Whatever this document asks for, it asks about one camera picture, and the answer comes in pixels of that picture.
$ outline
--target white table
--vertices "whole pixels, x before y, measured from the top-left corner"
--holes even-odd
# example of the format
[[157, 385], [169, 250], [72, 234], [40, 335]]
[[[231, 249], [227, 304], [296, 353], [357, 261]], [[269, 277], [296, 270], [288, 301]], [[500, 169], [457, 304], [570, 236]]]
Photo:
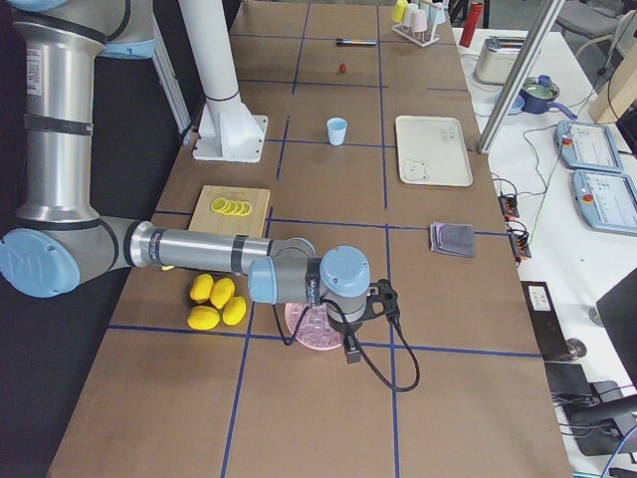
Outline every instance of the white table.
[[[461, 34], [462, 29], [454, 29], [456, 42]], [[513, 30], [477, 30], [470, 48], [458, 46], [481, 130], [493, 110], [494, 95], [499, 90], [495, 86], [479, 84], [473, 76], [484, 40], [492, 35], [523, 37], [526, 34], [524, 31]], [[540, 74], [551, 76], [560, 87], [557, 99], [560, 103], [570, 106], [590, 96], [587, 102], [572, 110], [579, 120], [591, 121], [587, 105], [594, 100], [595, 93], [592, 93], [590, 82], [559, 33], [551, 32], [541, 49], [531, 71], [532, 76]], [[491, 171], [513, 182], [519, 192], [543, 191], [543, 185], [533, 169], [535, 157], [524, 141], [523, 132], [557, 124], [560, 120], [566, 120], [566, 116], [560, 112], [508, 116], [489, 152]], [[611, 129], [619, 149], [628, 150], [617, 128], [612, 125]], [[549, 177], [557, 160], [553, 134], [554, 127], [528, 133], [528, 138], [537, 149], [539, 171], [544, 178]], [[635, 158], [623, 154], [621, 158], [625, 171], [634, 180], [637, 179]], [[557, 162], [541, 210], [542, 196], [519, 197], [518, 208], [523, 224], [532, 231], [537, 221], [531, 242], [532, 258], [523, 261], [518, 268], [520, 279], [548, 283], [564, 336], [567, 339], [580, 339], [588, 349], [587, 356], [578, 361], [582, 364], [588, 381], [612, 379], [619, 385], [625, 385], [630, 380], [606, 332], [589, 320], [588, 311], [608, 290], [637, 267], [637, 237], [597, 232], [588, 228], [573, 200], [571, 174], [561, 160]], [[513, 192], [507, 184], [503, 184], [502, 189], [505, 193]], [[624, 393], [634, 392], [631, 390], [627, 388]], [[558, 413], [558, 418], [564, 419], [561, 412]], [[571, 437], [564, 436], [564, 443], [573, 470], [601, 473], [607, 457], [583, 456]], [[630, 467], [627, 455], [621, 455], [614, 464], [635, 469]]]

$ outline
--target pot handle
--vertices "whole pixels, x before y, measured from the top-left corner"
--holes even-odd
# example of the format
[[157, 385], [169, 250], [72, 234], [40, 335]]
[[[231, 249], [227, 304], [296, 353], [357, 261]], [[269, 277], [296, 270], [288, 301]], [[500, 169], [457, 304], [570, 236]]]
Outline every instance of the pot handle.
[[562, 103], [548, 102], [546, 105], [550, 109], [551, 108], [557, 108], [562, 113], [567, 115], [570, 120], [577, 120], [577, 115], [574, 112], [572, 112], [571, 110], [569, 110], [567, 107], [565, 107]]

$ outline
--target blue cable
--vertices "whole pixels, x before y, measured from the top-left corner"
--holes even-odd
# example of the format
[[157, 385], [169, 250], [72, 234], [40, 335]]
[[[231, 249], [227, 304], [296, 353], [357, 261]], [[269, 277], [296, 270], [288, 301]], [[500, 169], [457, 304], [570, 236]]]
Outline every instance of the blue cable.
[[604, 471], [601, 472], [600, 478], [604, 478], [604, 476], [606, 476], [606, 473], [608, 473], [608, 470], [610, 469], [610, 464], [613, 462], [613, 460], [615, 459], [615, 457], [619, 454], [619, 452], [621, 451], [622, 447], [626, 444], [626, 442], [628, 441], [628, 439], [632, 436], [632, 434], [637, 431], [637, 425], [633, 426], [630, 431], [628, 433], [626, 433], [624, 435], [624, 437], [621, 439], [621, 441], [619, 442], [619, 444], [617, 445], [617, 448], [615, 448], [615, 451], [613, 452], [612, 455], [610, 455], [610, 459], [608, 460], [608, 463], [606, 463], [606, 467], [604, 468]]

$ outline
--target folded cloth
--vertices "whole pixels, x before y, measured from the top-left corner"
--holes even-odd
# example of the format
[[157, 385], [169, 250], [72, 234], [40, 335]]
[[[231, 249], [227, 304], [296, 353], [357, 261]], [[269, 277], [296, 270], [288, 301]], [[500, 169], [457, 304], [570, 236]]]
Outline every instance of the folded cloth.
[[433, 222], [429, 234], [433, 252], [459, 257], [476, 255], [474, 226], [471, 224]]

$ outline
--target label on robot arm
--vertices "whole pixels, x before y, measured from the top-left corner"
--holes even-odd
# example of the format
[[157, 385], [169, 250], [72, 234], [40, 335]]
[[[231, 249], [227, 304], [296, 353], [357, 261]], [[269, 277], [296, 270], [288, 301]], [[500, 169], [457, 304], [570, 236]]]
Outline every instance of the label on robot arm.
[[542, 286], [529, 286], [529, 297], [533, 310], [537, 312], [550, 312], [550, 303], [546, 295], [546, 289]]
[[27, 95], [42, 95], [42, 50], [27, 49]]

